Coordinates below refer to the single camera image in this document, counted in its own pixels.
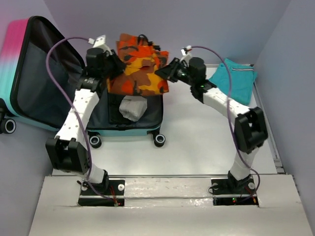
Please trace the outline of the orange camouflage pants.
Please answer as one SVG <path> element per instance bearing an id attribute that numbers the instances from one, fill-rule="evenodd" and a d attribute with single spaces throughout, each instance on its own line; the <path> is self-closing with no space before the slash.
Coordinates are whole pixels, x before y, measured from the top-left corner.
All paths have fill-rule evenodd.
<path id="1" fill-rule="evenodd" d="M 156 71 L 167 66 L 169 52 L 150 41 L 146 35 L 122 33 L 116 41 L 117 55 L 125 64 L 122 74 L 107 80 L 111 94 L 155 96 L 169 92 L 168 82 Z"/>

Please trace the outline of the white plastic bag bundle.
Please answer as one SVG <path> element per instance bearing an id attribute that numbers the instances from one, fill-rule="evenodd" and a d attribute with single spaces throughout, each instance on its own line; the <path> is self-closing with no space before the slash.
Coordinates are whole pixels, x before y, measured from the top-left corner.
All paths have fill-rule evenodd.
<path id="1" fill-rule="evenodd" d="M 142 96 L 125 96 L 119 106 L 119 112 L 126 119 L 137 122 L 147 109 L 147 99 Z"/>

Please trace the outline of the teal shorts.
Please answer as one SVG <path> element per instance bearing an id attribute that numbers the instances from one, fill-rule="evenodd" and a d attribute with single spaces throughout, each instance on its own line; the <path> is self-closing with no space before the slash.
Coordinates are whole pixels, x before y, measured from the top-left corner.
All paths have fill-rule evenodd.
<path id="1" fill-rule="evenodd" d="M 252 66 L 241 65 L 228 58 L 224 62 L 230 71 L 232 79 L 231 98 L 243 105 L 249 105 L 257 72 L 254 71 Z M 223 63 L 219 64 L 209 81 L 215 84 L 224 94 L 228 95 L 229 76 Z"/>

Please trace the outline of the pink and teal suitcase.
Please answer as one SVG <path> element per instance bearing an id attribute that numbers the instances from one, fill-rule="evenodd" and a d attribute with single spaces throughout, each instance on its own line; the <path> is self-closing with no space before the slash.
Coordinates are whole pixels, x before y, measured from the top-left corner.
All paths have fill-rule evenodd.
<path id="1" fill-rule="evenodd" d="M 85 67 L 72 45 L 46 18 L 32 16 L 11 21 L 0 52 L 0 131 L 15 132 L 16 121 L 59 130 L 74 98 L 76 84 Z M 137 122 L 110 124 L 108 92 L 104 92 L 87 126 L 89 143 L 99 148 L 103 136 L 152 134 L 155 146 L 166 138 L 160 133 L 163 97 L 147 97 L 148 107 Z"/>

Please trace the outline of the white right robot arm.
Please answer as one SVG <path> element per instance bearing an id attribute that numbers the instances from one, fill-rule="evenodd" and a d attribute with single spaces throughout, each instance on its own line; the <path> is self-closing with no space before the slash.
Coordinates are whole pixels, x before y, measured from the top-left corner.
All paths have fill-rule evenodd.
<path id="1" fill-rule="evenodd" d="M 155 74 L 173 83 L 181 81 L 189 85 L 195 99 L 228 119 L 236 155 L 224 187 L 233 193 L 242 190 L 249 182 L 254 158 L 268 138 L 263 111 L 225 95 L 206 78 L 206 66 L 201 58 L 192 57 L 189 62 L 174 58 Z"/>

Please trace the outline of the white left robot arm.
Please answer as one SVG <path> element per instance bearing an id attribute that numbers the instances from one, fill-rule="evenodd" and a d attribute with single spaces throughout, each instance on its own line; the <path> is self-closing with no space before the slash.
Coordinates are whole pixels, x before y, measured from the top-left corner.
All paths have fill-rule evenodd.
<path id="1" fill-rule="evenodd" d="M 56 136 L 45 145 L 54 169 L 77 175 L 89 182 L 96 193 L 104 194 L 109 188 L 108 172 L 92 163 L 86 128 L 106 90 L 106 80 L 122 74 L 125 65 L 114 50 L 102 48 L 88 49 L 86 60 L 68 115 Z"/>

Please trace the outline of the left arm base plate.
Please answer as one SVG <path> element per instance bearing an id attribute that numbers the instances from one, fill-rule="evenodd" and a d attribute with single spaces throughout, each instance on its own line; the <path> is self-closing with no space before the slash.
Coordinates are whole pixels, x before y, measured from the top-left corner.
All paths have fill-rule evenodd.
<path id="1" fill-rule="evenodd" d="M 77 204 L 82 207 L 124 207 L 125 206 L 125 180 L 110 178 L 107 189 L 93 184 L 94 192 L 86 181 L 77 181 L 80 193 Z"/>

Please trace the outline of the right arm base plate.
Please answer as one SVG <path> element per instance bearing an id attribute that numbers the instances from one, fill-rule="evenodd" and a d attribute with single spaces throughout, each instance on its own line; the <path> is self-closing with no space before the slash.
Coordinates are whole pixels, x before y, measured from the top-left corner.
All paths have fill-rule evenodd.
<path id="1" fill-rule="evenodd" d="M 208 192 L 213 197 L 214 206 L 259 206 L 255 193 L 255 183 L 252 178 L 236 189 L 230 188 L 227 178 L 211 179 Z"/>

